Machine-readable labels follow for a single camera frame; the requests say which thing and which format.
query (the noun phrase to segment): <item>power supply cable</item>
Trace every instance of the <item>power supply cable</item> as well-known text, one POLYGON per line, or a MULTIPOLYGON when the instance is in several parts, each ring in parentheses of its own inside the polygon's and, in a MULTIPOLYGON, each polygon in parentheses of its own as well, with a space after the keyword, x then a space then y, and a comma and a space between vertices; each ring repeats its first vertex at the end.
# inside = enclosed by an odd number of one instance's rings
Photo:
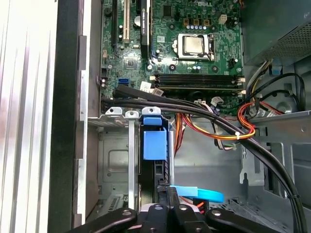
POLYGON ((296 73, 287 73, 287 74, 282 74, 280 76, 277 76, 273 79, 271 79, 270 81, 266 82, 265 84, 263 84, 262 86, 260 86, 258 89, 256 89, 253 93, 251 93, 248 97, 246 97, 240 104, 231 107, 232 108, 238 108, 240 106, 242 106, 245 103, 248 103, 252 98, 254 98, 258 93, 260 93, 262 90, 264 90, 266 87, 270 86, 271 84, 275 83, 276 81, 286 78, 286 77, 291 77, 291 76, 295 76, 299 79, 300 81, 300 95, 299 95, 299 109, 301 111, 305 111, 306 110, 306 90, 305 90, 305 83, 302 79, 302 77, 296 73))

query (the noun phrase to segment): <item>cpu socket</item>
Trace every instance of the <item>cpu socket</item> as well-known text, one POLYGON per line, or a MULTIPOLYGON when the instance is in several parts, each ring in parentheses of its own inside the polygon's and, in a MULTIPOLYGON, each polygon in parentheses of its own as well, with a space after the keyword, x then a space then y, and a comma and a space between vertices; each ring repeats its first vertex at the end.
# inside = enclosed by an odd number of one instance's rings
POLYGON ((214 61, 212 34, 181 33, 173 43, 174 52, 183 60, 214 61))

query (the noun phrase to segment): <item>sata port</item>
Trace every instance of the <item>sata port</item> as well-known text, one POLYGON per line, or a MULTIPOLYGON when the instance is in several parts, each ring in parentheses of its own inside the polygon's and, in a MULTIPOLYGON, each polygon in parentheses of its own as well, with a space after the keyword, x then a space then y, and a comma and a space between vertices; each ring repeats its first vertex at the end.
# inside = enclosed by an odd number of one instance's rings
POLYGON ((128 86, 130 84, 129 79, 118 79, 118 84, 128 86))
POLYGON ((107 69, 106 68, 102 68, 101 77, 102 78, 106 78, 107 77, 107 69))

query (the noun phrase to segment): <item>white plastic clip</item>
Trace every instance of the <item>white plastic clip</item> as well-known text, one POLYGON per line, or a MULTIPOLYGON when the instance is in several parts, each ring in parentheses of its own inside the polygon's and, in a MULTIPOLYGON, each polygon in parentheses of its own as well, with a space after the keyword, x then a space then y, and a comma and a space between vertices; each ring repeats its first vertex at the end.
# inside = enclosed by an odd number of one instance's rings
POLYGON ((240 132, 235 132, 235 136, 237 137, 237 140, 240 139, 240 132))

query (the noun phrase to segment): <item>ram slot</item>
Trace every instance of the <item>ram slot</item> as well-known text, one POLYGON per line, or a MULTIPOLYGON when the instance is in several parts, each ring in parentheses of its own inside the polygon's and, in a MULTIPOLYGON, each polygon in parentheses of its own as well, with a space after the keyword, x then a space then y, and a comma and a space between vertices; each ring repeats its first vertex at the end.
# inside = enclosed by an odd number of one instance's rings
POLYGON ((118 0, 112 0, 112 20, 111 20, 111 47, 115 49, 117 45, 118 26, 118 0))
POLYGON ((160 74, 155 78, 155 85, 161 88, 239 90, 239 80, 238 77, 229 75, 160 74))
POLYGON ((130 1, 124 0, 123 40, 125 43, 130 43, 130 1))

